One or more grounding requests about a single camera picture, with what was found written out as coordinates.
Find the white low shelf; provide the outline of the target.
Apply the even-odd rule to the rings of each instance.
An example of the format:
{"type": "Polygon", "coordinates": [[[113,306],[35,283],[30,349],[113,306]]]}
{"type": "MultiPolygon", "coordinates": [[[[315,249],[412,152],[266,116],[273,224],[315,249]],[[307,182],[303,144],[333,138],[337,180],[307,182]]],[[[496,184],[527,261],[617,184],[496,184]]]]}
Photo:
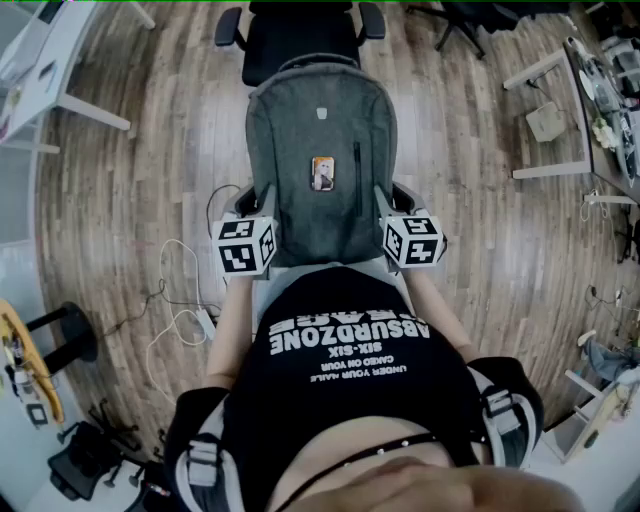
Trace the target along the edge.
{"type": "Polygon", "coordinates": [[[640,389],[640,367],[626,370],[602,390],[571,370],[565,376],[591,399],[582,407],[575,406],[568,418],[542,434],[542,441],[561,464],[593,447],[609,425],[626,419],[640,389]]]}

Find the white box-shaped appliance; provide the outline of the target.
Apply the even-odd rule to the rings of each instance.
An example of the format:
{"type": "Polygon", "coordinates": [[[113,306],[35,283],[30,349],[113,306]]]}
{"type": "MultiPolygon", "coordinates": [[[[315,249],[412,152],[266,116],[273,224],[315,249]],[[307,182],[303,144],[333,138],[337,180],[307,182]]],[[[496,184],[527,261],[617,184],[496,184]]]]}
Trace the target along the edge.
{"type": "Polygon", "coordinates": [[[27,23],[0,57],[0,83],[10,85],[33,67],[50,28],[37,17],[27,23]]]}

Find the orange picture badge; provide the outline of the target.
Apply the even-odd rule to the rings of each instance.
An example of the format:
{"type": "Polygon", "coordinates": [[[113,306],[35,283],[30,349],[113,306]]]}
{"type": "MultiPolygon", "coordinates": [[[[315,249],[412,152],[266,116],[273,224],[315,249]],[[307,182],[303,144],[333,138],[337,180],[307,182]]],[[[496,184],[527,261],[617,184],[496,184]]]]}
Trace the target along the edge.
{"type": "Polygon", "coordinates": [[[334,188],[335,161],[333,157],[312,158],[311,187],[317,192],[328,192],[334,188]]]}

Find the pale cardboard box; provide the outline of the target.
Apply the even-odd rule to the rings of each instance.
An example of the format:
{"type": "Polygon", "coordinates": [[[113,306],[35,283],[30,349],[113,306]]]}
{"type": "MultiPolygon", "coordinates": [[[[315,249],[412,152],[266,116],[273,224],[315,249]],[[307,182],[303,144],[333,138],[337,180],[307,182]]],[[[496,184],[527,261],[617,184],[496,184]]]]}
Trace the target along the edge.
{"type": "Polygon", "coordinates": [[[525,116],[525,120],[539,143],[551,142],[567,129],[564,111],[550,101],[525,116]]]}

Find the white flower bunch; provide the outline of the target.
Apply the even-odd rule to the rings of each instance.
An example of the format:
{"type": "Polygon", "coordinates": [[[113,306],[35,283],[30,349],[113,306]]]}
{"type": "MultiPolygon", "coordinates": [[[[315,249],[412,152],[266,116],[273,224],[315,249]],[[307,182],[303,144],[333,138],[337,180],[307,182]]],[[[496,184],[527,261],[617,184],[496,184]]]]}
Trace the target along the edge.
{"type": "Polygon", "coordinates": [[[597,117],[592,126],[592,133],[603,149],[613,151],[619,146],[619,138],[603,117],[597,117]]]}

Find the blue cloth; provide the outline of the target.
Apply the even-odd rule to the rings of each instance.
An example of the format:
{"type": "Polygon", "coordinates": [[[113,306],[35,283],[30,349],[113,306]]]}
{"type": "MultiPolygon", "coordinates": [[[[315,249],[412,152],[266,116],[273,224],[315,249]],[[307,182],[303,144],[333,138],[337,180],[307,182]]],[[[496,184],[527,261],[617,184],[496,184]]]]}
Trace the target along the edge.
{"type": "Polygon", "coordinates": [[[612,350],[590,337],[582,345],[582,352],[602,379],[623,384],[640,382],[640,348],[612,350]]]}

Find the black wheeled chair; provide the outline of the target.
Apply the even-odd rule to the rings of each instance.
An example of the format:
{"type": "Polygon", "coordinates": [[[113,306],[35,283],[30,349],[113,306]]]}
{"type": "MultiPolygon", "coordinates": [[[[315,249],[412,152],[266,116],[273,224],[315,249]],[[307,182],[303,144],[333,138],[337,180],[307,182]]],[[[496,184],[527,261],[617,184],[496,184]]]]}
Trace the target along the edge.
{"type": "Polygon", "coordinates": [[[68,500],[89,502],[99,483],[113,489],[126,463],[136,467],[128,482],[138,495],[125,512],[160,512],[175,506],[174,495],[163,469],[163,454],[154,450],[152,459],[143,457],[139,427],[117,425],[102,399],[88,410],[89,421],[78,421],[57,435],[63,450],[47,461],[50,483],[68,500]]]}

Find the yellow wooden board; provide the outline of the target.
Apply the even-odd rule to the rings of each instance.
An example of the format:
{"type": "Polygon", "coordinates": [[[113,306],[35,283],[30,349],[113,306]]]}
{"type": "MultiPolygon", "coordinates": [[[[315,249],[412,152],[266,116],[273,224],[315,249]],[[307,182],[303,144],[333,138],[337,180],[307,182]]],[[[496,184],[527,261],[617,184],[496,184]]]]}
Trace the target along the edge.
{"type": "Polygon", "coordinates": [[[9,384],[27,419],[39,429],[64,424],[64,410],[52,374],[33,342],[30,331],[9,302],[0,299],[0,346],[9,384]]]}

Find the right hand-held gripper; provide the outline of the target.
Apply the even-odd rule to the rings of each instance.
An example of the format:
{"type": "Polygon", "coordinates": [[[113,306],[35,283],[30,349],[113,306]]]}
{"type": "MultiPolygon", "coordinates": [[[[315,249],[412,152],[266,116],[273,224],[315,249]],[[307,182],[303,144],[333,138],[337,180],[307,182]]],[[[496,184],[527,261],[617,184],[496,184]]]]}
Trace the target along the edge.
{"type": "Polygon", "coordinates": [[[446,246],[439,218],[396,216],[397,211],[416,215],[425,210],[423,198],[397,182],[392,185],[392,199],[388,199],[379,185],[374,186],[374,194],[380,220],[384,221],[382,248],[389,267],[394,270],[434,267],[446,246]]]}

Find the black mesh office chair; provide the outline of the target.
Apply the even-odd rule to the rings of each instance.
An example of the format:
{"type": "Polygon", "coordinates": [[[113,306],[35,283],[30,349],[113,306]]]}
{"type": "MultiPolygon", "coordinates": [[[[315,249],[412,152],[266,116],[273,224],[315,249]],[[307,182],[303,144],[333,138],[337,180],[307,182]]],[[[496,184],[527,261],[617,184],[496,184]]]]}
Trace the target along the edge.
{"type": "Polygon", "coordinates": [[[240,7],[224,11],[214,43],[237,46],[244,52],[242,81],[257,87],[281,70],[308,62],[337,62],[358,68],[359,48],[382,40],[386,25],[381,10],[360,2],[361,27],[350,14],[351,2],[252,1],[246,35],[239,28],[240,7]]]}

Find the white desk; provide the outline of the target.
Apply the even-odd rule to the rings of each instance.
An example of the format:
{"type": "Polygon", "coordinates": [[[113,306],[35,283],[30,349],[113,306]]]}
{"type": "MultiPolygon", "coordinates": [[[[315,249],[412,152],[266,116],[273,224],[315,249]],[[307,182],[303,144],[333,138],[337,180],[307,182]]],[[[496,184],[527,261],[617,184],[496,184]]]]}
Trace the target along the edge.
{"type": "Polygon", "coordinates": [[[60,148],[57,146],[17,138],[23,129],[37,124],[46,113],[56,107],[121,131],[131,128],[130,121],[67,92],[73,68],[79,61],[89,29],[105,9],[106,4],[98,1],[48,1],[39,4],[29,21],[37,17],[49,23],[50,32],[33,67],[10,85],[0,83],[0,91],[6,93],[0,110],[0,147],[59,153],[60,148]],[[40,70],[52,61],[56,62],[55,73],[61,76],[58,94],[55,96],[46,93],[50,79],[38,80],[40,70]]]}
{"type": "Polygon", "coordinates": [[[580,57],[575,44],[577,39],[569,37],[562,48],[542,58],[535,64],[516,73],[502,84],[504,90],[512,90],[518,86],[540,78],[545,72],[558,65],[566,72],[569,89],[575,104],[575,121],[581,136],[582,157],[577,161],[564,162],[553,165],[517,169],[512,177],[517,180],[544,178],[552,176],[568,176],[591,174],[617,189],[622,196],[606,199],[606,202],[619,204],[640,204],[640,183],[631,186],[623,176],[623,172],[614,162],[613,156],[608,156],[606,150],[598,148],[595,135],[591,130],[591,123],[596,119],[596,104],[587,97],[583,86],[579,84],[580,57]]]}

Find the person's torso in black shirt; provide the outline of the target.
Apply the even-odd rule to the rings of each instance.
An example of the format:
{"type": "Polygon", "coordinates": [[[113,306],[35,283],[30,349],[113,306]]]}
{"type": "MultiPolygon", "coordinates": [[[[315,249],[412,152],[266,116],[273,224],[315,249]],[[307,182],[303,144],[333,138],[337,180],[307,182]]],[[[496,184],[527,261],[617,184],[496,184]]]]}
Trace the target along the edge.
{"type": "Polygon", "coordinates": [[[377,265],[285,271],[230,390],[182,393],[164,460],[179,512],[585,512],[524,471],[542,431],[521,363],[466,363],[377,265]]]}

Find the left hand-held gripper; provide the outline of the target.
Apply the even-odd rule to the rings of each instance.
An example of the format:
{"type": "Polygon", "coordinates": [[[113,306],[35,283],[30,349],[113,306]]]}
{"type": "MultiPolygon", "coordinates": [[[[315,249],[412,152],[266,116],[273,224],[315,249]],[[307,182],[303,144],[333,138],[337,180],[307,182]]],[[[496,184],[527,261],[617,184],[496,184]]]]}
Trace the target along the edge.
{"type": "Polygon", "coordinates": [[[253,185],[240,189],[213,224],[216,264],[225,278],[266,278],[277,251],[276,187],[269,184],[259,201],[253,185]]]}

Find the white desk right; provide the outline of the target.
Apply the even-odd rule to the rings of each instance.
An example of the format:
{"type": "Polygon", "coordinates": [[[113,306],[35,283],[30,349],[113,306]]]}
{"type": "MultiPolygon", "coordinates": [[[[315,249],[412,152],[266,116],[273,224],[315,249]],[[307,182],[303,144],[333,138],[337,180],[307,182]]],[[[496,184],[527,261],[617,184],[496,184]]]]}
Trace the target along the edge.
{"type": "Polygon", "coordinates": [[[608,156],[606,150],[598,148],[595,135],[591,130],[591,123],[596,119],[596,104],[587,97],[583,86],[579,84],[580,57],[575,44],[577,39],[569,37],[562,48],[542,58],[535,64],[516,73],[502,84],[504,90],[512,90],[518,86],[540,78],[545,72],[558,65],[566,72],[569,89],[575,104],[575,121],[581,136],[582,157],[577,161],[564,162],[553,165],[517,169],[512,177],[517,180],[544,178],[552,176],[568,176],[591,174],[617,189],[622,196],[606,199],[606,202],[619,204],[640,204],[640,183],[631,186],[623,176],[623,172],[614,162],[613,156],[608,156]]]}

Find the grey fabric backpack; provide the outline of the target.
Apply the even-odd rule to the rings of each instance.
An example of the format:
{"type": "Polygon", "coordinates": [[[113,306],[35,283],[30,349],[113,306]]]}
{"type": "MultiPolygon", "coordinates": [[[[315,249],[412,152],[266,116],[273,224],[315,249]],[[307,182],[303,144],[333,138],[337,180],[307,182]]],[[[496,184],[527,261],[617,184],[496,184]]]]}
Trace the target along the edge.
{"type": "Polygon", "coordinates": [[[276,187],[275,265],[381,256],[374,186],[391,193],[397,124],[378,81],[337,62],[281,70],[251,93],[246,140],[257,196],[276,187]],[[331,191],[312,189],[313,157],[334,158],[331,191]]]}

